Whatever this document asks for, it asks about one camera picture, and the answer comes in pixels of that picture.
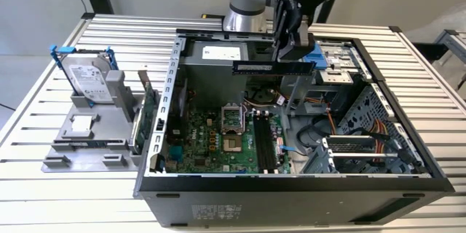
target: metal case frame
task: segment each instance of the metal case frame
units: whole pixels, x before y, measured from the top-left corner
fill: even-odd
[[[385,224],[442,198],[455,188],[422,142],[412,122],[389,90],[384,75],[360,39],[338,38],[353,42],[372,72],[373,81],[381,87],[398,123],[417,148],[432,177],[402,178],[393,174],[377,177],[336,176],[338,174],[261,174],[242,176],[228,174],[157,174],[167,151],[163,140],[167,126],[171,91],[177,68],[187,38],[218,38],[248,41],[264,39],[269,34],[241,34],[215,31],[178,31],[165,93],[159,105],[157,128],[151,143],[143,151],[135,195],[143,196],[162,226],[261,226],[261,225],[349,225]],[[218,212],[225,206],[238,210],[233,220],[195,219],[201,208]]]

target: blue tab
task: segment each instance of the blue tab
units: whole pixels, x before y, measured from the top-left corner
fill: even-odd
[[[63,54],[73,54],[77,52],[77,48],[74,46],[63,46],[59,48],[58,52]]]
[[[316,62],[316,69],[324,70],[328,68],[328,60],[324,55],[321,46],[318,43],[314,44],[314,50],[304,57],[305,62]]]

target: green circuit board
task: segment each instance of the green circuit board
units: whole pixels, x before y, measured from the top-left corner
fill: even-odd
[[[253,117],[246,116],[246,130],[241,137],[237,137],[237,139],[241,138],[241,145],[237,145],[237,150],[241,150],[241,152],[237,152],[230,151],[229,146],[225,145],[225,138],[230,139],[232,135],[224,135],[221,132],[221,114],[221,110],[193,111],[190,113],[187,139],[182,150],[182,161],[174,162],[173,160],[169,160],[166,167],[169,172],[187,174],[260,173]],[[272,127],[281,127],[280,117],[273,117],[270,119],[270,124]],[[273,139],[273,146],[277,146],[277,139]],[[290,173],[289,159],[286,154],[285,162],[281,166],[278,166],[277,169],[281,174]]]

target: side panel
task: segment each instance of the side panel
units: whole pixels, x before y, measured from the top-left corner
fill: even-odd
[[[162,226],[354,225],[373,216],[385,224],[426,205],[401,192],[150,192],[142,194]]]

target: blue latch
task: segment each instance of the blue latch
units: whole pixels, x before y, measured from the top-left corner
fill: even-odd
[[[322,53],[322,49],[318,43],[314,44],[314,50],[304,57],[305,62],[316,62],[316,69],[324,70],[328,68],[328,60]]]

